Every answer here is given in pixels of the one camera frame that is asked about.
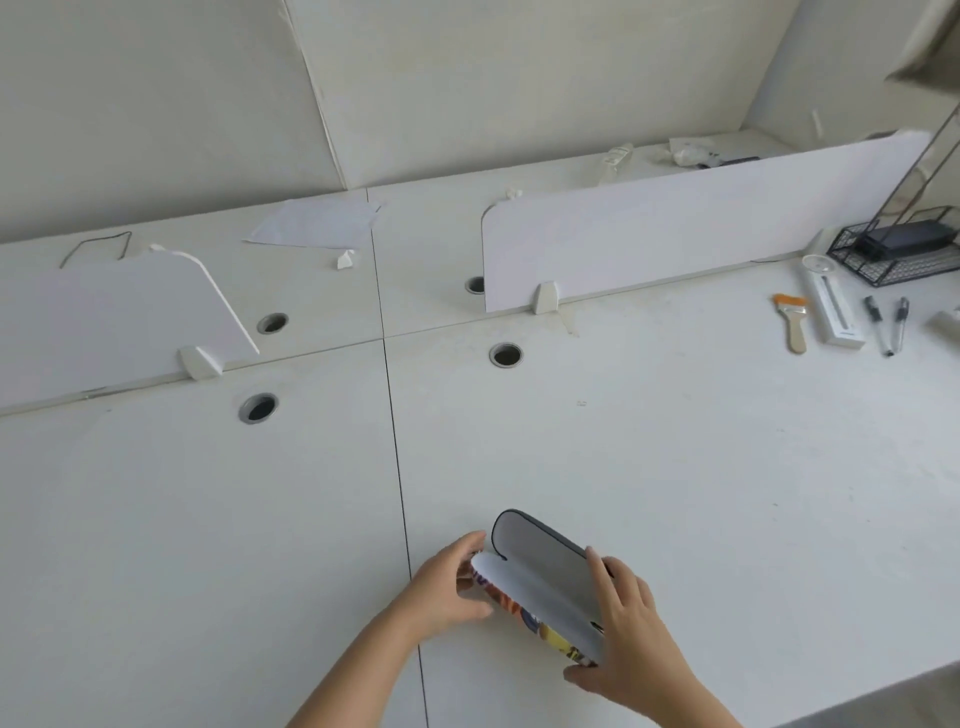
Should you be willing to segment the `person's left hand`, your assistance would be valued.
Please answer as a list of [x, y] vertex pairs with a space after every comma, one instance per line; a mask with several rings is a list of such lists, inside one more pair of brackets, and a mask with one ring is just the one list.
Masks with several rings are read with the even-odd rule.
[[471, 531], [451, 541], [427, 559], [402, 590], [396, 603], [417, 643], [464, 625], [449, 622], [449, 606], [453, 601], [474, 601], [461, 595], [474, 583], [463, 571], [470, 570], [474, 555], [484, 549], [485, 539], [484, 531]]

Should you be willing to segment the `person's right hand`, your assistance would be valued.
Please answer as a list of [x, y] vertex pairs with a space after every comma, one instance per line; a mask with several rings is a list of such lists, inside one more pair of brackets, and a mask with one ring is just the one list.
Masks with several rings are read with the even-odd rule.
[[651, 721], [650, 709], [664, 689], [695, 675], [660, 618], [648, 584], [627, 564], [591, 546], [585, 559], [604, 631], [598, 666], [607, 672], [608, 687], [599, 697]]

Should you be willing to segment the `colourful printed glasses case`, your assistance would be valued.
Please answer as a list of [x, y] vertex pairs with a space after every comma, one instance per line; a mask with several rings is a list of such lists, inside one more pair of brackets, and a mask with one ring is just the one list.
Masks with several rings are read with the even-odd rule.
[[604, 627], [582, 546], [518, 509], [498, 515], [489, 540], [470, 559], [473, 581], [567, 659], [599, 666]]

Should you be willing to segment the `person's right forearm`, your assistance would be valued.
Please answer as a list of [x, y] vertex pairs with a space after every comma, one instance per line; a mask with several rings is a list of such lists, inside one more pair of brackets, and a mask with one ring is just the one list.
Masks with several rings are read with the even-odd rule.
[[659, 728], [744, 728], [697, 678], [668, 685], [650, 709]]

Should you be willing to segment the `person's left forearm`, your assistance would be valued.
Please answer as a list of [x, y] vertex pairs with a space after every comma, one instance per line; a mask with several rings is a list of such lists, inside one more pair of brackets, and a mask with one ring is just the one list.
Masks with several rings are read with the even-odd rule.
[[414, 615], [379, 613], [349, 645], [286, 728], [379, 728], [391, 695], [423, 637]]

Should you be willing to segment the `orange bristle wooden paintbrush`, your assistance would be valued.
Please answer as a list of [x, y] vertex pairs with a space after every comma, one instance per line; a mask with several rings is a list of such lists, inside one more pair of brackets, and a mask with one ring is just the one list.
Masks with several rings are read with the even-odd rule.
[[804, 355], [808, 350], [803, 321], [809, 313], [809, 301], [806, 297], [794, 297], [782, 293], [774, 294], [772, 302], [778, 313], [786, 321], [786, 342], [788, 350], [794, 355]]

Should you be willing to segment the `white paper sheet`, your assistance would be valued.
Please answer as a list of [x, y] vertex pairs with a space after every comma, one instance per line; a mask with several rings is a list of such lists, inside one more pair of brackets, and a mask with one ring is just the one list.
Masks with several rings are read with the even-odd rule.
[[360, 250], [370, 242], [380, 205], [321, 196], [285, 200], [243, 240], [250, 244], [326, 250]]

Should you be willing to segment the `long white desk divider panel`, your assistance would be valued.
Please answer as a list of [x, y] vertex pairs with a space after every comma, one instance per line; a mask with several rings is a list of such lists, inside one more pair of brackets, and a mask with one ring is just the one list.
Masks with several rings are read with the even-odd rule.
[[806, 249], [874, 217], [932, 133], [530, 195], [492, 205], [481, 236], [487, 313], [654, 284]]

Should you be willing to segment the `long white flat box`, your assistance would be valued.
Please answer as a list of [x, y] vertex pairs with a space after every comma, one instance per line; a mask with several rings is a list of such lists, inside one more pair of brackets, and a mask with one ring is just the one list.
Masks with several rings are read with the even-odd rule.
[[822, 343], [851, 351], [862, 350], [866, 337], [842, 290], [838, 264], [816, 253], [804, 255], [800, 264], [814, 300]]

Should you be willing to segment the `short white desk divider panel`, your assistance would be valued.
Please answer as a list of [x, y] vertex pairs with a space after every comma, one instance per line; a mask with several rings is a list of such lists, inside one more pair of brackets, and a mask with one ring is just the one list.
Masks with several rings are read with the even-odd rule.
[[259, 348], [207, 267], [160, 249], [0, 280], [0, 414], [190, 379], [178, 357], [222, 363]]

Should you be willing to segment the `crumpled white paper pile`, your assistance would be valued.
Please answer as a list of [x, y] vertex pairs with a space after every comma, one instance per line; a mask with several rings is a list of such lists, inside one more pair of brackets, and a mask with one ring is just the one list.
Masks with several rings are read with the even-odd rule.
[[684, 169], [712, 169], [759, 161], [758, 155], [724, 156], [714, 150], [714, 140], [706, 137], [672, 137], [668, 141], [673, 164]]

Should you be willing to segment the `black rectangular box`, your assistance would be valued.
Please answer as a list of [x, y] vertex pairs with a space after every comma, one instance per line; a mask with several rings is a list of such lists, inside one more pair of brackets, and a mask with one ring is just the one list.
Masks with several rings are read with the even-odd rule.
[[869, 262], [900, 261], [946, 249], [957, 230], [935, 220], [874, 227], [860, 234], [853, 250]]

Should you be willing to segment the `black metal rod stand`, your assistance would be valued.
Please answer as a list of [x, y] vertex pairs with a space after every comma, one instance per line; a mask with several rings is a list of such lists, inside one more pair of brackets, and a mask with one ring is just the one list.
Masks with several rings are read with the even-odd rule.
[[870, 222], [902, 224], [916, 213], [941, 208], [960, 210], [960, 101]]

